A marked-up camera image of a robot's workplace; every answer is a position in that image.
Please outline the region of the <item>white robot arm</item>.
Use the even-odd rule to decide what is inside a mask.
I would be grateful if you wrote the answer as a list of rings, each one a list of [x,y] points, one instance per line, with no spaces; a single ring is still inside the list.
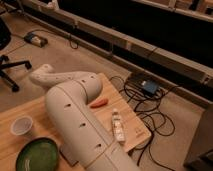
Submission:
[[[44,64],[30,80],[47,87],[45,105],[71,156],[85,171],[140,171],[87,107],[102,91],[102,81],[92,72],[55,73]]]

